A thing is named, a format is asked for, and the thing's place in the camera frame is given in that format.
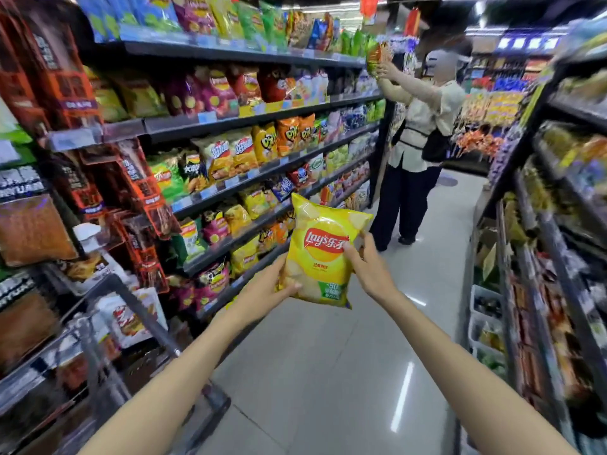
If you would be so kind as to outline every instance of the beige shirt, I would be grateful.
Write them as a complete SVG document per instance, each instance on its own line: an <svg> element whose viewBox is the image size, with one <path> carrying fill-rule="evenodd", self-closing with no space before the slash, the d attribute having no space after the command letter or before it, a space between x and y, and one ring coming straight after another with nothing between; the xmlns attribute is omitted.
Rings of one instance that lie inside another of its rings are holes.
<svg viewBox="0 0 607 455"><path fill-rule="evenodd" d="M379 80L380 87L386 98L408 105L405 121L407 129L402 132L400 141L391 149L388 163L398 167L399 162L403 169L409 172L421 172L428 167L438 166L437 163L421 159L421 150L426 144L428 135L437 129L441 134L448 136L453 133L453 125L464 103L466 93L455 81L448 81L440 86L440 106L432 110L428 104L414 98L402 87L393 85L386 79Z"/></svg>

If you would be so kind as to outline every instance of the woman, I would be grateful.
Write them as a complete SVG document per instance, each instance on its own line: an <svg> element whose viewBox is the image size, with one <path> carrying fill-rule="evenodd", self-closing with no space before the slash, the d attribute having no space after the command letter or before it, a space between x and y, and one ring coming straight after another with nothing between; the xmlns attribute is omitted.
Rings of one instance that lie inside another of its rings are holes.
<svg viewBox="0 0 607 455"><path fill-rule="evenodd" d="M525 399L396 288L370 234L362 258L349 243L344 253L363 289L397 323L483 455L579 455ZM121 407L80 455L166 454L225 348L244 327L297 291L295 286L274 290L285 258L255 275L234 305Z"/></svg>
<svg viewBox="0 0 607 455"><path fill-rule="evenodd" d="M407 117L392 139L379 208L371 227L379 252L388 248L400 209L400 244L413 244L428 209L428 194L441 173L439 164L422 159L429 134L451 136L466 93L455 81L460 56L435 51L434 83L406 75L391 62L377 66L379 88L390 100L408 105Z"/></svg>

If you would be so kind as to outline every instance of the supermarket aisle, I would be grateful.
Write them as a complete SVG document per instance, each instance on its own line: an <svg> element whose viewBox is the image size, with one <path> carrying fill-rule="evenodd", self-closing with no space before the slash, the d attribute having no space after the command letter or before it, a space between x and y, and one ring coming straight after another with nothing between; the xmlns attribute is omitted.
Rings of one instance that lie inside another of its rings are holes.
<svg viewBox="0 0 607 455"><path fill-rule="evenodd" d="M384 253L400 290L458 328L472 214L484 179L437 187L419 241ZM396 325L350 284L353 310L286 300L213 379L232 408L199 455L443 453L447 404Z"/></svg>

